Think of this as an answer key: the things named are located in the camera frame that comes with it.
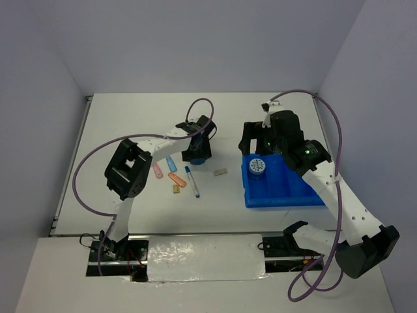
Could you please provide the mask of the blue slime jar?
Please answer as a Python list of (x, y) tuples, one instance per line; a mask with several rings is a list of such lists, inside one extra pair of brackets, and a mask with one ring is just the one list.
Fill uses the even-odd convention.
[(190, 161), (190, 164), (194, 166), (199, 166), (199, 165), (204, 164), (205, 162), (206, 162), (205, 158), (195, 158)]
[(266, 163), (261, 158), (252, 158), (248, 162), (248, 176), (252, 179), (260, 179), (266, 170)]

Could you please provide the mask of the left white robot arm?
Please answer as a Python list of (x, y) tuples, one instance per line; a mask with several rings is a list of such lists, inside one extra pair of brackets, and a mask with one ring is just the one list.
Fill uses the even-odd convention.
[(162, 136), (133, 142), (123, 140), (117, 147), (106, 170), (110, 190), (110, 208), (116, 214), (111, 229), (100, 232), (104, 252), (113, 260), (124, 258), (128, 251), (128, 222), (134, 198), (145, 188), (153, 164), (175, 153), (182, 160), (200, 165), (211, 154), (210, 135), (217, 129), (215, 123), (202, 115), (195, 121), (181, 122)]

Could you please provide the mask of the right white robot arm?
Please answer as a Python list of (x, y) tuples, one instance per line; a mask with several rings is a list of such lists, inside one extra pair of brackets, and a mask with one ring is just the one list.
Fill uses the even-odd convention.
[(351, 278), (359, 278), (384, 261), (394, 249), (399, 232), (384, 226), (358, 199), (338, 173), (338, 165), (317, 140), (307, 140), (298, 116), (291, 110), (267, 113), (264, 121), (245, 122), (238, 145), (243, 156), (256, 141), (256, 153), (279, 155), (283, 163), (309, 185), (337, 221), (336, 231), (320, 230), (304, 221), (284, 229), (284, 250), (298, 255), (314, 250), (336, 259)]

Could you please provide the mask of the blue white marker pen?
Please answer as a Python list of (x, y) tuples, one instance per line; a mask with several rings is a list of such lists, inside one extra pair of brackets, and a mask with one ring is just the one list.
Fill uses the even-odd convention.
[(191, 188), (193, 190), (195, 197), (200, 198), (200, 193), (199, 193), (198, 187), (196, 185), (195, 179), (191, 173), (190, 168), (188, 166), (185, 166), (185, 170), (186, 170), (186, 174), (187, 174), (188, 180), (190, 182), (190, 185), (191, 185)]

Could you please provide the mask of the blue transparent case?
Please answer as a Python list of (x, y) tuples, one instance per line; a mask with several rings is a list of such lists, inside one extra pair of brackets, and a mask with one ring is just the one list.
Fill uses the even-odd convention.
[(174, 161), (173, 161), (173, 159), (171, 158), (171, 156), (167, 157), (165, 160), (166, 160), (166, 162), (167, 162), (167, 165), (168, 165), (169, 171), (170, 171), (170, 172), (176, 172), (176, 171), (177, 171), (177, 167), (176, 167), (175, 162), (174, 162)]

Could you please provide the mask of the grey speckled eraser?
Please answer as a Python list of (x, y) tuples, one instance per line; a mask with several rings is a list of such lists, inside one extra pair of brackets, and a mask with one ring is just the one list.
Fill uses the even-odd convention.
[(226, 173), (227, 173), (226, 168), (221, 168), (221, 169), (213, 171), (214, 176), (219, 176), (219, 175), (223, 175), (223, 174), (226, 174)]

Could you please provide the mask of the orange transparent case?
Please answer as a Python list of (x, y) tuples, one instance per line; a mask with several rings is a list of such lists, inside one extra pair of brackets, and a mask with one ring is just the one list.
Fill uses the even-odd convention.
[(173, 172), (168, 173), (168, 177), (177, 185), (179, 185), (181, 188), (184, 188), (186, 186), (186, 181), (182, 178), (180, 178), (177, 174)]

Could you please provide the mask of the pink transparent case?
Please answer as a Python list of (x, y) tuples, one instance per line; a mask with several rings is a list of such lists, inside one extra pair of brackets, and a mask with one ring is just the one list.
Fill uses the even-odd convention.
[(157, 163), (154, 163), (152, 165), (152, 168), (154, 170), (154, 174), (155, 174), (157, 179), (161, 179), (164, 176), (163, 173), (162, 173), (162, 170), (160, 169), (160, 167)]

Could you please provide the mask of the blue plastic divided bin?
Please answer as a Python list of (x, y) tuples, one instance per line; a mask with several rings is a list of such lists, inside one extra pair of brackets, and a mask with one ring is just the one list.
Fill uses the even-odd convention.
[[(256, 158), (265, 163), (265, 170), (259, 175), (250, 171), (250, 162)], [(241, 172), (247, 208), (324, 205), (317, 193), (277, 154), (243, 156)]]

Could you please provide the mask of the silver foil sheet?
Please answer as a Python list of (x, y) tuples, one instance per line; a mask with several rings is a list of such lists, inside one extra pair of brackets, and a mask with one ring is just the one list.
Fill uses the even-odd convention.
[(147, 253), (150, 282), (210, 282), (264, 279), (261, 236), (152, 236)]

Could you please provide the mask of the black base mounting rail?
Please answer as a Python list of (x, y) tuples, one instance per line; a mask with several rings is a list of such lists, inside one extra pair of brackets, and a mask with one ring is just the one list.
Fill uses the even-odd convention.
[(87, 277), (124, 276), (131, 282), (259, 280), (299, 272), (318, 252), (288, 248), (282, 236), (186, 235), (133, 237), (119, 252), (87, 245)]

